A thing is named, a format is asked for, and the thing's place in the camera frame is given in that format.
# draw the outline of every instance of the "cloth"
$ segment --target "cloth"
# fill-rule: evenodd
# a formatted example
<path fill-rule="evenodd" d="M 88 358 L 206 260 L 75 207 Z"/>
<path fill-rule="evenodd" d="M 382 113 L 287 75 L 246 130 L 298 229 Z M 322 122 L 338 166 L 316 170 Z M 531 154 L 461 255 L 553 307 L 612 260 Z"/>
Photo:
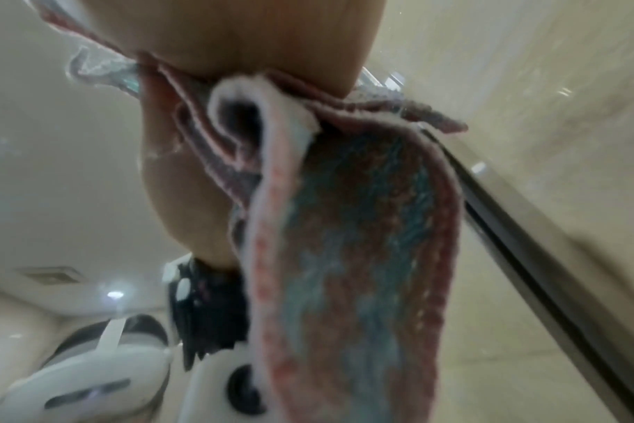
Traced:
<path fill-rule="evenodd" d="M 113 51 L 52 0 L 56 28 Z M 439 146 L 419 130 L 466 130 L 390 91 L 334 98 L 269 70 L 201 80 L 122 61 L 73 77 L 137 96 L 158 72 L 174 118 L 232 198 L 231 242 L 249 300 L 256 383 L 290 423 L 425 423 L 458 249 L 462 199 Z"/>

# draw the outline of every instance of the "ceiling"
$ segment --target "ceiling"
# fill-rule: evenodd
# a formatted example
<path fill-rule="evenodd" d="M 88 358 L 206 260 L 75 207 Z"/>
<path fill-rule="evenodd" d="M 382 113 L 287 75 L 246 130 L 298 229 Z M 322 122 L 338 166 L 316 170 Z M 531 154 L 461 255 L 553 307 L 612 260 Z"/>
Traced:
<path fill-rule="evenodd" d="M 185 252 L 141 187 L 135 101 L 66 77 L 78 42 L 0 0 L 0 291 L 64 316 L 159 307 L 163 264 Z M 86 281 L 42 286 L 14 271 L 27 266 Z"/>

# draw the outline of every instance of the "ceiling vent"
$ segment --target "ceiling vent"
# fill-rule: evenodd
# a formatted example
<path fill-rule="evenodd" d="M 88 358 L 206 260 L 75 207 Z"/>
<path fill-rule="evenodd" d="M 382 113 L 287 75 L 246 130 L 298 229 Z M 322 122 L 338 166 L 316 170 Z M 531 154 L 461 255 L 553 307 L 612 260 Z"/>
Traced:
<path fill-rule="evenodd" d="M 44 286 L 73 285 L 85 282 L 85 276 L 68 266 L 48 268 L 19 268 L 16 271 L 24 277 Z"/>

